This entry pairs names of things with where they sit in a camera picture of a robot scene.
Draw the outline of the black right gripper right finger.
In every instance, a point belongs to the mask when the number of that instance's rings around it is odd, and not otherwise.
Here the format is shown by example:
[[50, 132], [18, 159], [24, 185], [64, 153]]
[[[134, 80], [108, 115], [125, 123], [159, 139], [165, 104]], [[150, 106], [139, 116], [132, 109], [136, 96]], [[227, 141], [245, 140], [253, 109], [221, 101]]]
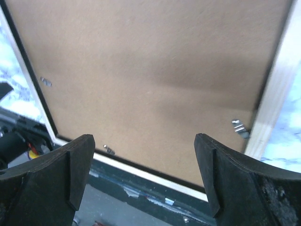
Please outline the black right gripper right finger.
[[199, 133], [194, 148], [218, 226], [299, 226], [301, 175], [263, 163]]

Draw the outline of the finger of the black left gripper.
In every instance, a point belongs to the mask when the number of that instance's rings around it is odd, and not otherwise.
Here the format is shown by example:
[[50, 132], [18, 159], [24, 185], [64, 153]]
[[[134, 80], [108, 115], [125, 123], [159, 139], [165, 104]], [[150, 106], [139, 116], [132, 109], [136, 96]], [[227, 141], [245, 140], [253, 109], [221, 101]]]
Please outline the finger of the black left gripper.
[[11, 87], [8, 83], [6, 82], [1, 82], [0, 83], [0, 100], [5, 97], [9, 92], [13, 90], [13, 87]]

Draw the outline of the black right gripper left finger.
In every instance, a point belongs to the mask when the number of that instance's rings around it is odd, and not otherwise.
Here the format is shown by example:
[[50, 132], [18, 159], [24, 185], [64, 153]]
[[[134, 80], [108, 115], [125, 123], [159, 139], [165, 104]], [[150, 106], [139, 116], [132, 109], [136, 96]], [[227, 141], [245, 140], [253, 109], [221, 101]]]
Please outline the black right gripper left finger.
[[95, 151], [84, 134], [41, 157], [0, 172], [2, 226], [70, 226], [79, 210]]

